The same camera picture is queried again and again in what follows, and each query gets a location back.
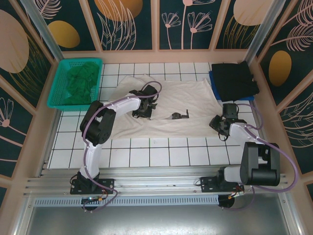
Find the teal plastic basket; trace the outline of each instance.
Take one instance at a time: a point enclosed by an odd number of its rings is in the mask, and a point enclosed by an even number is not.
[[[62,111],[86,111],[90,104],[84,105],[65,105],[64,100],[71,96],[67,91],[67,72],[75,66],[81,66],[85,62],[94,62],[99,66],[97,85],[91,89],[91,101],[98,98],[99,85],[101,80],[102,60],[99,58],[75,58],[61,60],[57,72],[55,73],[50,94],[47,101],[49,108],[59,109]]]

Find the dark green wall panel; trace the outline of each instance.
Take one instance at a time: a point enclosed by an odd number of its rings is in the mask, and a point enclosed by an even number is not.
[[[11,177],[33,116],[0,88],[0,174]]]

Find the white towel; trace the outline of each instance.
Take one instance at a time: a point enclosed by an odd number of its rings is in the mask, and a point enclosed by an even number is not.
[[[121,81],[110,101],[126,96],[131,90],[141,90],[144,84],[154,81],[143,75],[141,78],[127,76]],[[215,115],[222,114],[222,107],[214,97],[206,80],[194,82],[159,81],[162,91],[152,110],[151,120],[134,118],[129,112],[114,122],[111,139],[123,138],[200,138],[216,137],[217,132],[209,127]],[[157,90],[159,85],[151,83]],[[173,113],[186,115],[188,119],[168,120]]]

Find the folded black clothing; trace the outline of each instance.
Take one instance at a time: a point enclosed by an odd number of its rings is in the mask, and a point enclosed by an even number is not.
[[[222,102],[235,101],[258,94],[246,61],[240,64],[212,64],[213,79]]]

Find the black clamp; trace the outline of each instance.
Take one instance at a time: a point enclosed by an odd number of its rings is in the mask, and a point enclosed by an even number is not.
[[[145,89],[136,91],[132,90],[129,93],[137,95],[137,96],[148,96],[157,94],[157,90],[150,85],[147,85]],[[137,110],[134,110],[132,115],[135,118],[151,118],[152,109],[156,109],[157,104],[154,104],[158,99],[158,95],[156,99],[154,97],[150,98],[140,98],[141,103]]]
[[[209,126],[217,131],[220,135],[226,136],[226,141],[229,137],[230,125],[232,123],[241,122],[246,123],[245,120],[238,119],[238,106],[237,104],[223,104],[222,116],[216,115],[210,122]]]

